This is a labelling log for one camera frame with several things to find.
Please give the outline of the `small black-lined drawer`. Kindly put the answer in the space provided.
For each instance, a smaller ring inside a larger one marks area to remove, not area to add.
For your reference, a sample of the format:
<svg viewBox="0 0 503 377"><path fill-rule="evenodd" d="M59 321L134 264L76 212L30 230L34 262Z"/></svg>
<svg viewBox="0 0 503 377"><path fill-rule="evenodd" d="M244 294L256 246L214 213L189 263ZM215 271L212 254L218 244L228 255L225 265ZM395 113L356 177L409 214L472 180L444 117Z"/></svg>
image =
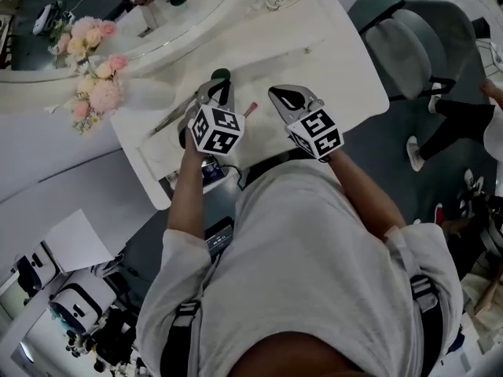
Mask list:
<svg viewBox="0 0 503 377"><path fill-rule="evenodd" d="M174 170L170 172L164 178L159 180L160 184L163 184L165 190L174 190L176 183L178 181L180 170ZM222 169L220 162L213 155L207 155L203 162L201 163L201 173L202 173L202 183L203 187L209 188L225 179L227 173Z"/></svg>

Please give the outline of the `white translucent vase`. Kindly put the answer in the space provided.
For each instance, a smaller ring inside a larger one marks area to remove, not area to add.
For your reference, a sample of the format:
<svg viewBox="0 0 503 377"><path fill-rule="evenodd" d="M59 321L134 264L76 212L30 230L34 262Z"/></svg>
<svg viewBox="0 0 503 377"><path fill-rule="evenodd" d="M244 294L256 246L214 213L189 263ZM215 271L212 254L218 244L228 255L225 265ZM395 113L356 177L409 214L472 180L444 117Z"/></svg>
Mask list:
<svg viewBox="0 0 503 377"><path fill-rule="evenodd" d="M174 102L173 87L154 79L134 78L123 83L122 108L134 111L159 111L168 109Z"/></svg>

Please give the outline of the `person's chin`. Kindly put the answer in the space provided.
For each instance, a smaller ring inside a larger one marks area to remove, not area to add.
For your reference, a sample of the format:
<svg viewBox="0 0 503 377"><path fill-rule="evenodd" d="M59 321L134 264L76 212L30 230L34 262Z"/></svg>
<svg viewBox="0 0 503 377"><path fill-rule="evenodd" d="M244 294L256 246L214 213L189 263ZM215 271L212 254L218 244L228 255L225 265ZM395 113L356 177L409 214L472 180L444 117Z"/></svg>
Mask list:
<svg viewBox="0 0 503 377"><path fill-rule="evenodd" d="M370 377L370 374L312 335L282 332L248 349L228 377Z"/></svg>

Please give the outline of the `white ornate dressing table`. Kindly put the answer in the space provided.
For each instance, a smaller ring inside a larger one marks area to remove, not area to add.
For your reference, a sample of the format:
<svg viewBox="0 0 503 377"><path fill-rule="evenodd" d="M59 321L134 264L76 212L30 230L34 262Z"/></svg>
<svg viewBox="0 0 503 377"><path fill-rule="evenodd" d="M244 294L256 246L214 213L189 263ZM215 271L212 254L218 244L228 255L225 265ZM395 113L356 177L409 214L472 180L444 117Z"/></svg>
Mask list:
<svg viewBox="0 0 503 377"><path fill-rule="evenodd" d="M181 104L217 68L231 70L237 102L258 108L230 161L248 168L292 148L268 98L271 86L305 86L325 103L340 132L388 110L389 100L351 19L337 0L299 0L244 16L251 0L225 0L172 42L131 52L132 78L165 82ZM51 126L46 108L69 98L61 71L0 71L0 197L81 163L77 140Z"/></svg>

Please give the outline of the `person's grey shirt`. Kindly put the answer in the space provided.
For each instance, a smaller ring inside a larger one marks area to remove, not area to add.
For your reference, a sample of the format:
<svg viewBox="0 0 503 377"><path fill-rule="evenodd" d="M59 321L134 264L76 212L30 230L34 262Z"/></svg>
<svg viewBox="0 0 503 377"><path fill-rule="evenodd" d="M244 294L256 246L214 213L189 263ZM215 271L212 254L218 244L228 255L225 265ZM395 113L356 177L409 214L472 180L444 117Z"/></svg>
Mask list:
<svg viewBox="0 0 503 377"><path fill-rule="evenodd" d="M168 229L137 322L139 353L161 375L178 307L201 303L199 377L226 377L260 340L312 335L376 377L420 377L421 319L410 281L426 276L442 311L441 352L457 337L463 295L442 230L422 223L372 235L325 164L284 163L237 201L217 263L203 240Z"/></svg>

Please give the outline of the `pink flower bouquet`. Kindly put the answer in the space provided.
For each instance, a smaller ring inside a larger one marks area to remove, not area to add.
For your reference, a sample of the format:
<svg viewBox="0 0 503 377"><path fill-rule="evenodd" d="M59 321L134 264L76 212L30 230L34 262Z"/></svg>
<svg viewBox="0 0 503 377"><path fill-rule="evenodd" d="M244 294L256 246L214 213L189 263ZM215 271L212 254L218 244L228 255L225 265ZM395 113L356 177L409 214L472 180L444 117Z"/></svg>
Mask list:
<svg viewBox="0 0 503 377"><path fill-rule="evenodd" d="M85 59L76 66L78 81L74 96L66 104L72 115L72 128L86 134L112 115L123 101L120 72L129 64L122 54L112 54L96 65Z"/></svg>

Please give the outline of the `black screen device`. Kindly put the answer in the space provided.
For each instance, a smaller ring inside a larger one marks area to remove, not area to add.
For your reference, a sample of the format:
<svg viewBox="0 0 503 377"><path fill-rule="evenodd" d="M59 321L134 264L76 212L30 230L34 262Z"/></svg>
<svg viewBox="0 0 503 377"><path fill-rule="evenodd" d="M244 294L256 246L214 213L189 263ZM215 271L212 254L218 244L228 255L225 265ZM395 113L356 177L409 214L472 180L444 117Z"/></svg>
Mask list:
<svg viewBox="0 0 503 377"><path fill-rule="evenodd" d="M212 258L220 254L233 239L234 220L227 216L205 231L205 240Z"/></svg>

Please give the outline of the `person's left forearm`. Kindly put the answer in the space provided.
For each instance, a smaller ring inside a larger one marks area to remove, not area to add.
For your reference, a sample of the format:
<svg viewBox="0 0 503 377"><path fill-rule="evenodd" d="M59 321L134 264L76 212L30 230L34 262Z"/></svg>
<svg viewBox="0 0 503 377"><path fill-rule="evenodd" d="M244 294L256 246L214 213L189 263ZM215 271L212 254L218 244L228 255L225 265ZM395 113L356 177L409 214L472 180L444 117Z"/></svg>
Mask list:
<svg viewBox="0 0 503 377"><path fill-rule="evenodd" d="M188 130L185 153L167 219L167 228L204 240L204 194L201 165L203 156L197 151Z"/></svg>

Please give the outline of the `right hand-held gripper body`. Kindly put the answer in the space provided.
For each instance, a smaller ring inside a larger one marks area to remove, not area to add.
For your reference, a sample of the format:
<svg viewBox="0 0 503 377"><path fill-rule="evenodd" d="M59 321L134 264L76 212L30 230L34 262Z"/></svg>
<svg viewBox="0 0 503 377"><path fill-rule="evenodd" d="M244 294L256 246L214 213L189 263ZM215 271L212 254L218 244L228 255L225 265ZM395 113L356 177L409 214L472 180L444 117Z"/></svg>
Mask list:
<svg viewBox="0 0 503 377"><path fill-rule="evenodd" d="M299 118L285 129L298 148L317 160L328 160L344 144L343 135L323 107L302 110Z"/></svg>

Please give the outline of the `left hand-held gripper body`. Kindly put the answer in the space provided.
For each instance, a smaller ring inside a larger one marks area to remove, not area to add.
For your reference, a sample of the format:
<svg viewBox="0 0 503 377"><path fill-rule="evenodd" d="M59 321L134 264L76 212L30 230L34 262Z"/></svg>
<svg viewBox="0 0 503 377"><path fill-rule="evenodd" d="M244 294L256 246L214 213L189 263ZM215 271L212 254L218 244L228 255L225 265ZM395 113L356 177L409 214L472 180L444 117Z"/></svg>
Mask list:
<svg viewBox="0 0 503 377"><path fill-rule="evenodd" d="M244 124L243 115L195 104L178 124L179 143L185 148L185 129L188 129L198 152L227 156L244 136Z"/></svg>

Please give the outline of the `person's right forearm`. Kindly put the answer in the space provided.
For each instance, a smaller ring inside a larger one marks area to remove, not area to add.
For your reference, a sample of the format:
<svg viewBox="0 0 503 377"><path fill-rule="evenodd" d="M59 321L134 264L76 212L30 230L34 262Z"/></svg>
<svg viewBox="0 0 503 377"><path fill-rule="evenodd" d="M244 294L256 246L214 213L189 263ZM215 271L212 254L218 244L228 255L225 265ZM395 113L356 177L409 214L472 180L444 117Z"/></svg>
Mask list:
<svg viewBox="0 0 503 377"><path fill-rule="evenodd" d="M390 229L406 226L395 202L344 151L337 149L332 152L329 155L329 166L371 234L385 241Z"/></svg>

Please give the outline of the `white black machine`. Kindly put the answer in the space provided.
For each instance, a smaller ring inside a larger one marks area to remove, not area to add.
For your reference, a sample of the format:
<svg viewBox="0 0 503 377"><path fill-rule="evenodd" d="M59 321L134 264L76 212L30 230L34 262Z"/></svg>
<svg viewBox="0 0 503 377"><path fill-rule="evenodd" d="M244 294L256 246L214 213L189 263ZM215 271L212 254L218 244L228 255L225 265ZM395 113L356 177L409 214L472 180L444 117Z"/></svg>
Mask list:
<svg viewBox="0 0 503 377"><path fill-rule="evenodd" d="M86 334L113 304L117 296L102 278L87 269L74 272L49 307L76 333Z"/></svg>

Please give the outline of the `grey chair with black frame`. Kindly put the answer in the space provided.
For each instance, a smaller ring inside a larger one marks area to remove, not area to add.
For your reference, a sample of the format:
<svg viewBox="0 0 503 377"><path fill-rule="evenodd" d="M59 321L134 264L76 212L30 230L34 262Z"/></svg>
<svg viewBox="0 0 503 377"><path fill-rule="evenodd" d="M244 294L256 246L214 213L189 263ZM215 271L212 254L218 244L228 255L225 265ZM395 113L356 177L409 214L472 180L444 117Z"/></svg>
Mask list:
<svg viewBox="0 0 503 377"><path fill-rule="evenodd" d="M449 93L476 51L472 22L444 0L400 0L360 31L390 101Z"/></svg>

